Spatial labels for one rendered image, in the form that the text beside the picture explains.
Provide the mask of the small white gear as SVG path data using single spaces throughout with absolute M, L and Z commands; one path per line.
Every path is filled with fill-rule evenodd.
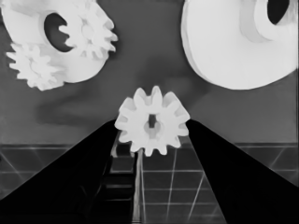
M 157 149 L 165 156 L 168 146 L 181 147 L 179 138 L 189 135 L 186 122 L 190 119 L 189 112 L 172 91 L 163 95 L 160 87 L 154 86 L 150 95 L 138 88 L 133 98 L 127 97 L 114 126 L 121 131 L 121 143 L 132 143 L 132 153 L 143 148 L 150 157 Z
M 51 65 L 51 57 L 43 55 L 38 45 L 11 43 L 13 52 L 6 55 L 12 60 L 9 68 L 17 71 L 17 79 L 26 81 L 30 88 L 48 91 L 62 87 L 64 81 L 58 75 L 59 66 Z
M 113 33 L 114 22 L 95 0 L 70 0 L 70 22 L 59 30 L 67 35 L 65 44 L 79 57 L 105 59 L 116 48 L 112 42 L 118 37 Z

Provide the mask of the dark robot body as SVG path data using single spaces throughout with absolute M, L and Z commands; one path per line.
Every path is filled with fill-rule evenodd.
M 102 183 L 107 223 L 142 224 L 139 155 L 130 151 L 131 142 L 119 140 L 120 135 L 114 140 Z

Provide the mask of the large thick white disc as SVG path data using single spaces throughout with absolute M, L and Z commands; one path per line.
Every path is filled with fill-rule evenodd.
M 261 88 L 299 65 L 298 0 L 185 0 L 180 32 L 193 71 L 225 89 Z

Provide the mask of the white round carrier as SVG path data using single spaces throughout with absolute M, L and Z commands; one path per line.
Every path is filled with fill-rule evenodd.
M 71 47 L 68 52 L 57 50 L 46 38 L 44 22 L 51 13 L 66 21 L 72 15 L 70 0 L 0 0 L 0 9 L 11 43 L 38 45 L 43 55 L 51 57 L 50 64 L 59 66 L 58 75 L 65 83 L 79 83 L 96 76 L 104 67 L 105 59 L 79 57 Z

